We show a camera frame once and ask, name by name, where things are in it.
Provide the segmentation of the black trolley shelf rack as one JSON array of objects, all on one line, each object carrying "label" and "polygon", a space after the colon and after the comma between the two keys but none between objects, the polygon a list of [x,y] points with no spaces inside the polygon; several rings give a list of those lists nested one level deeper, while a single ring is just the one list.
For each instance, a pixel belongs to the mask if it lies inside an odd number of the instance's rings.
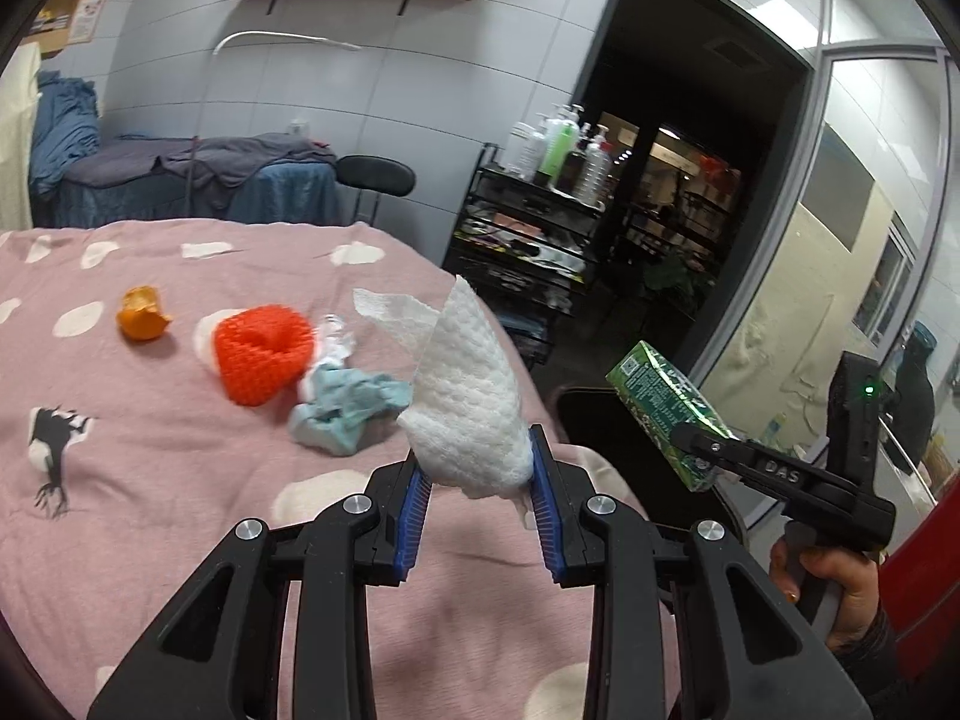
[{"label": "black trolley shelf rack", "polygon": [[544,366],[596,270],[604,209],[514,176],[500,156],[480,149],[443,268],[472,285],[527,367]]}]

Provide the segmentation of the wooden wall shelf unit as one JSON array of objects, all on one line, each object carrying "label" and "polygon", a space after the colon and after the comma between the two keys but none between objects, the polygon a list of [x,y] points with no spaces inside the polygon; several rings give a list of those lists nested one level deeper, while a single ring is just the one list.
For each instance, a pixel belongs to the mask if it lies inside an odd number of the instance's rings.
[{"label": "wooden wall shelf unit", "polygon": [[64,52],[68,47],[68,30],[76,4],[78,0],[47,0],[34,16],[28,36],[21,44],[36,44],[43,60],[53,59]]}]

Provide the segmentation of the wall poster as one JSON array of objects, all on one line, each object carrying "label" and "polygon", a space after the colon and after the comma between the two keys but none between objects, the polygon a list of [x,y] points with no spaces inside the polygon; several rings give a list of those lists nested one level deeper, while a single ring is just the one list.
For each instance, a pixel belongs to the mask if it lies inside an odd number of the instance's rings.
[{"label": "wall poster", "polygon": [[78,0],[70,21],[67,44],[91,43],[106,0]]}]

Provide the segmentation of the white paper towel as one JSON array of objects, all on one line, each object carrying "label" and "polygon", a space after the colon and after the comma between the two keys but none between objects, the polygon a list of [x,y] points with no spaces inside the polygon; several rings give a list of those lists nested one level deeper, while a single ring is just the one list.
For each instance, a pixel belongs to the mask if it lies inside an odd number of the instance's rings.
[{"label": "white paper towel", "polygon": [[523,494],[534,460],[521,388],[470,284],[457,278],[439,309],[361,288],[353,302],[415,361],[398,424],[434,483],[472,499]]}]

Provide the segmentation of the massage bed with grey cover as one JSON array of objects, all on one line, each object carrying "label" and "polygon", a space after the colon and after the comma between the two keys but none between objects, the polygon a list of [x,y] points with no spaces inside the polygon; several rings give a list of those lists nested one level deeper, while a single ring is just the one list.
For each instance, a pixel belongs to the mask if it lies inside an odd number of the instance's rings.
[{"label": "massage bed with grey cover", "polygon": [[340,221],[336,162],[328,146],[290,133],[116,138],[46,164],[31,211],[39,227],[178,218],[329,226]]}]

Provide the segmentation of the pink spotted bed cover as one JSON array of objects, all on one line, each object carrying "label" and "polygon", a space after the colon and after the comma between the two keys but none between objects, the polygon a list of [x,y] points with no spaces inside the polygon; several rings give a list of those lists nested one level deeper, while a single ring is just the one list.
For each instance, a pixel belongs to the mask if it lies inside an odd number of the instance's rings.
[{"label": "pink spotted bed cover", "polygon": [[[171,317],[128,341],[121,300],[153,286]],[[279,304],[335,314],[353,361],[413,374],[353,307],[358,289],[441,305],[449,273],[363,224],[213,220],[9,232],[2,239],[2,616],[50,715],[82,718],[143,629],[243,518],[280,528],[404,458],[377,426],[338,458],[288,434],[295,390],[257,408],[226,395],[213,323]],[[576,718],[589,590],[563,590],[504,499],[438,489],[409,582],[368,596],[384,718]]]}]

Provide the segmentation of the clear pump bottle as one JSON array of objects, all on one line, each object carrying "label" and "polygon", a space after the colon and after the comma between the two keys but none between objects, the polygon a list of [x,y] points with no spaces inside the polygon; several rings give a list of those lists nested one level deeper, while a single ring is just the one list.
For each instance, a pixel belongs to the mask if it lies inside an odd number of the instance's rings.
[{"label": "clear pump bottle", "polygon": [[596,132],[589,138],[584,149],[584,164],[574,187],[574,198],[590,208],[599,208],[602,204],[601,190],[607,181],[610,169],[610,143],[607,141],[608,128],[604,124],[596,125]]}]

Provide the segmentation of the green lotion bottle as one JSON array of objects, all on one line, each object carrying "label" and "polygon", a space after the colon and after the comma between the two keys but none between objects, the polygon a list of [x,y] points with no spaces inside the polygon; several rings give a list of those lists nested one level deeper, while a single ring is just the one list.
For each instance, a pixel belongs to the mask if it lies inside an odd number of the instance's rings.
[{"label": "green lotion bottle", "polygon": [[540,161],[539,176],[544,176],[550,182],[558,176],[574,147],[581,138],[581,114],[583,108],[579,104],[562,104],[556,108],[555,114],[548,117],[545,124],[545,149]]}]

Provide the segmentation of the cream cloth on chair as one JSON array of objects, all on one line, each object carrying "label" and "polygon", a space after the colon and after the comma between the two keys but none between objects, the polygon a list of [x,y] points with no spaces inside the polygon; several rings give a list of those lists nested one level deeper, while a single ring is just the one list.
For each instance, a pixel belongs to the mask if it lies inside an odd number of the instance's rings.
[{"label": "cream cloth on chair", "polygon": [[29,160],[39,106],[37,73],[41,51],[34,43],[18,47],[0,83],[0,227],[25,231],[32,226]]}]

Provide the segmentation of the black round stool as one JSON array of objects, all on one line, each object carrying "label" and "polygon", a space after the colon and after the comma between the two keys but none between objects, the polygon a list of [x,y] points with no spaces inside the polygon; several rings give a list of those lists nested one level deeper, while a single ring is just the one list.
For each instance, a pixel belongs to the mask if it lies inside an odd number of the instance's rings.
[{"label": "black round stool", "polygon": [[374,154],[348,154],[335,163],[335,177],[339,184],[356,192],[352,222],[359,220],[363,193],[374,193],[373,210],[368,224],[373,226],[382,195],[396,199],[408,197],[416,187],[415,171],[405,163],[374,156]]}]

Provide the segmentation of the crumpled white plastic wrapper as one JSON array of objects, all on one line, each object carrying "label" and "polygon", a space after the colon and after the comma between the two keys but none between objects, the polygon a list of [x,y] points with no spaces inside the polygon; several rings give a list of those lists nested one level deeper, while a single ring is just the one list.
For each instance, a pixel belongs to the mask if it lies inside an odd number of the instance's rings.
[{"label": "crumpled white plastic wrapper", "polygon": [[335,314],[327,314],[314,328],[314,354],[311,371],[316,367],[345,367],[356,348],[355,335],[347,322]]}]

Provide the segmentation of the orange peel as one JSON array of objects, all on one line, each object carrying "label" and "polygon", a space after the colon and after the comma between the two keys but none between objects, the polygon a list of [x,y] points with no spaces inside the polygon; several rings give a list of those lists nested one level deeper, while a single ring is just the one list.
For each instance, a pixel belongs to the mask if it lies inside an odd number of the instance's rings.
[{"label": "orange peel", "polygon": [[129,289],[121,300],[116,314],[117,327],[128,341],[149,343],[159,340],[171,323],[171,317],[161,309],[160,293],[144,284]]}]

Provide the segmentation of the blue bedding pile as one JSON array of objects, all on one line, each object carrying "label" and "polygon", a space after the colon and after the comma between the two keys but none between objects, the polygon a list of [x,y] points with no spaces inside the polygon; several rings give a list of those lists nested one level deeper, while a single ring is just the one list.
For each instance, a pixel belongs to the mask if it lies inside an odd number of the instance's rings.
[{"label": "blue bedding pile", "polygon": [[76,161],[98,151],[98,96],[93,83],[58,71],[37,73],[36,121],[29,160],[29,193],[47,197]]}]

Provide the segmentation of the dark doorway frame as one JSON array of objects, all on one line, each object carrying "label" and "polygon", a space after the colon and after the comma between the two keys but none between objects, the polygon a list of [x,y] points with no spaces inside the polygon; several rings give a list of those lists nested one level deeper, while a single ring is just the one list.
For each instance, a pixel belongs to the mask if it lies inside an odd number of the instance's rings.
[{"label": "dark doorway frame", "polygon": [[599,304],[692,372],[765,245],[812,69],[729,0],[607,0],[574,85],[624,133],[597,232]]}]

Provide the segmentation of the white curved pipe stand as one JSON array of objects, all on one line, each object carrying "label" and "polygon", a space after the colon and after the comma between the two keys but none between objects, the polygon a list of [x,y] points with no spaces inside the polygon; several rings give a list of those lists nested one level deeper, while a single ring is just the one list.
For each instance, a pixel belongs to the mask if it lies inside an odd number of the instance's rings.
[{"label": "white curved pipe stand", "polygon": [[230,32],[222,37],[213,46],[212,55],[218,57],[229,46],[242,43],[242,41],[252,41],[252,39],[262,39],[262,41],[267,41],[268,44],[311,44],[311,46],[333,47],[334,49],[348,50],[348,52],[359,52],[361,50],[361,46],[358,44],[345,43],[345,41],[337,41],[337,39],[325,36],[275,31],[274,29],[241,29],[241,31]]}]

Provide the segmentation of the crumpled light blue tissue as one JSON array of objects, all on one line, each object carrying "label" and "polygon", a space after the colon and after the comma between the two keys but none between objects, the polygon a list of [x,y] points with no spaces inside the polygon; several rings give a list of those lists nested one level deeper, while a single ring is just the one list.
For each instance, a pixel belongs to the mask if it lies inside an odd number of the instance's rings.
[{"label": "crumpled light blue tissue", "polygon": [[387,374],[318,364],[301,379],[288,416],[296,444],[334,457],[351,457],[371,419],[395,418],[410,405],[412,386]]}]

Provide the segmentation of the white pump bottle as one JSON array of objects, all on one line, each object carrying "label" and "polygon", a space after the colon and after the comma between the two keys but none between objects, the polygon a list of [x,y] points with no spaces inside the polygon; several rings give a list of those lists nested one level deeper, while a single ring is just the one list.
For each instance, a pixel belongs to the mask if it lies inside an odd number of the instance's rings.
[{"label": "white pump bottle", "polygon": [[517,122],[506,142],[501,166],[521,181],[532,181],[544,157],[545,143],[545,119],[535,125]]}]

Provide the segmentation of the green drink carton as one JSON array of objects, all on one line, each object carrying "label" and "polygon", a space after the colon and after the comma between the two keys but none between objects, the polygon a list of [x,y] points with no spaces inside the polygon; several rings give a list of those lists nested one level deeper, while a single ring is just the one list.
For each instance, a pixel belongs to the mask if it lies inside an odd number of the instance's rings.
[{"label": "green drink carton", "polygon": [[651,344],[638,341],[605,378],[686,489],[701,493],[711,488],[718,468],[677,449],[670,433],[679,424],[693,424],[725,439],[732,439],[734,433],[685,374]]}]

